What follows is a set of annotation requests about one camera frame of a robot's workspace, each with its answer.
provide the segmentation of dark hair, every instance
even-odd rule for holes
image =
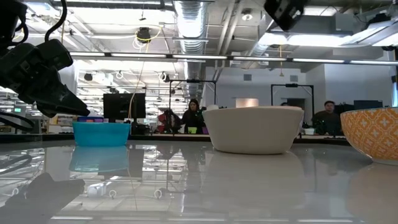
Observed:
[[[188,110],[191,110],[191,103],[195,103],[197,105],[197,110],[199,110],[199,102],[197,99],[191,99],[191,101],[189,101]]]
[[[335,102],[333,102],[333,101],[331,101],[331,100],[328,100],[328,101],[325,102],[324,106],[326,106],[328,103],[332,103],[333,105],[336,105]]]

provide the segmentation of computer monitor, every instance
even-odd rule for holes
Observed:
[[[354,107],[356,110],[365,110],[373,108],[382,108],[382,100],[354,100]]]
[[[125,119],[129,115],[132,93],[104,94],[104,118]],[[131,104],[131,118],[146,117],[145,93],[136,93]]]

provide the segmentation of black frame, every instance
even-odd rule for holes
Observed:
[[[299,85],[299,84],[271,84],[271,106],[274,105],[274,86],[284,86],[286,88],[297,88],[297,87],[310,87],[311,98],[312,98],[312,116],[315,115],[315,102],[313,97],[313,85]]]

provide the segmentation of window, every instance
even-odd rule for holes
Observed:
[[[236,108],[245,108],[245,107],[252,107],[252,106],[259,106],[259,99],[255,98],[237,98],[236,99]]]

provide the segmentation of white wall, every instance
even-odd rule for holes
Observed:
[[[378,60],[389,60],[388,52]],[[337,104],[382,100],[384,106],[391,106],[394,70],[395,67],[379,65],[325,65],[326,98]]]
[[[240,68],[225,68],[217,83],[217,105],[235,108],[237,98],[257,98],[260,106],[271,105],[271,84],[286,84],[290,82],[290,75],[298,75],[298,84],[305,84],[305,74],[299,69],[283,69],[284,76],[280,76],[280,69],[242,70]],[[206,68],[206,79],[211,80],[214,74],[212,67]],[[251,74],[252,81],[243,81],[244,74]],[[286,98],[303,98],[311,103],[311,96],[303,88],[274,87],[274,105],[286,102]],[[214,103],[214,93],[206,88],[203,105]]]

